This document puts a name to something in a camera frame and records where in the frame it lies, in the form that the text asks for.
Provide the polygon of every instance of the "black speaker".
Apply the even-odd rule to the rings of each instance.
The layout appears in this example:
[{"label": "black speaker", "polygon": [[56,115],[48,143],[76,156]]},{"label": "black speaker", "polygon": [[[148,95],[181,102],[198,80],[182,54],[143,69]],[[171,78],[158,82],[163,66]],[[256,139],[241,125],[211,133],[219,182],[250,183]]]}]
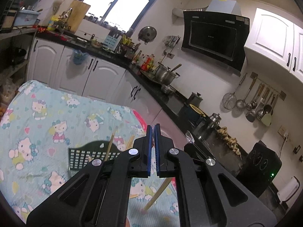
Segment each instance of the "black speaker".
[{"label": "black speaker", "polygon": [[246,157],[246,162],[236,178],[259,197],[275,178],[281,166],[282,161],[276,152],[259,141]]}]

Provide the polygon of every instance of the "yellow container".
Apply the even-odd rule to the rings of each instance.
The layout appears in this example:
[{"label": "yellow container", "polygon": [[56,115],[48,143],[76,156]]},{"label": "yellow container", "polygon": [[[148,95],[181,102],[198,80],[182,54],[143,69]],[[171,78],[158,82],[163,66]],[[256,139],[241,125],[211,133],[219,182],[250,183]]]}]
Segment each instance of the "yellow container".
[{"label": "yellow container", "polygon": [[51,20],[48,23],[47,30],[54,31],[56,29],[55,21],[58,21],[58,20],[59,20],[59,17],[56,15],[53,15]]}]

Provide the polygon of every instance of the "hello kitty tablecloth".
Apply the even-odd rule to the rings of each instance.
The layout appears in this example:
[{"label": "hello kitty tablecloth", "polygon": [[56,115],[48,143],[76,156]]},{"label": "hello kitty tablecloth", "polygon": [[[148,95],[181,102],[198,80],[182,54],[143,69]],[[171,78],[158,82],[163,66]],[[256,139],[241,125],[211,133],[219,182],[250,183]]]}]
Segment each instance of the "hello kitty tablecloth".
[{"label": "hello kitty tablecloth", "polygon": [[[131,135],[145,135],[142,117],[128,107],[91,100],[28,81],[19,88],[0,122],[0,190],[24,222],[29,213],[69,179],[68,148],[109,140],[124,151]],[[174,182],[148,211],[161,185],[155,175],[132,179],[128,207],[131,227],[179,226]]]}]

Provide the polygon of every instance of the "metal pivot screw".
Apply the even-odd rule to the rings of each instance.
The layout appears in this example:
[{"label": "metal pivot screw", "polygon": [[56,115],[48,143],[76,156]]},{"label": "metal pivot screw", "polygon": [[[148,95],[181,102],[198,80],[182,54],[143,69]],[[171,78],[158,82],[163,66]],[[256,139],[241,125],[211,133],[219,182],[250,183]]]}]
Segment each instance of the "metal pivot screw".
[{"label": "metal pivot screw", "polygon": [[131,155],[136,155],[137,153],[139,153],[139,151],[138,151],[138,149],[136,149],[136,148],[132,148],[132,149],[130,149],[130,150],[128,151],[128,153],[131,154]]},{"label": "metal pivot screw", "polygon": [[178,149],[176,149],[176,148],[171,148],[170,150],[169,150],[169,152],[171,153],[171,154],[178,154],[179,153],[179,150]]},{"label": "metal pivot screw", "polygon": [[211,158],[207,159],[205,162],[209,166],[214,166],[216,164],[216,161],[214,159],[211,159]]},{"label": "metal pivot screw", "polygon": [[93,166],[99,166],[101,165],[102,161],[100,159],[94,159],[92,161]]}]

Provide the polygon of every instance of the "paper towel roll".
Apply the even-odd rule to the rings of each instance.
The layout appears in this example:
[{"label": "paper towel roll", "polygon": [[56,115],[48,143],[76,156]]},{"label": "paper towel roll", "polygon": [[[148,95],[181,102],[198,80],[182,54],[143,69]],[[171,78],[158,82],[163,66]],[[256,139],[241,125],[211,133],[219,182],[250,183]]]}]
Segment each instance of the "paper towel roll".
[{"label": "paper towel roll", "polygon": [[288,201],[299,189],[300,182],[296,177],[292,177],[288,184],[281,189],[277,195],[279,197],[280,202]]}]

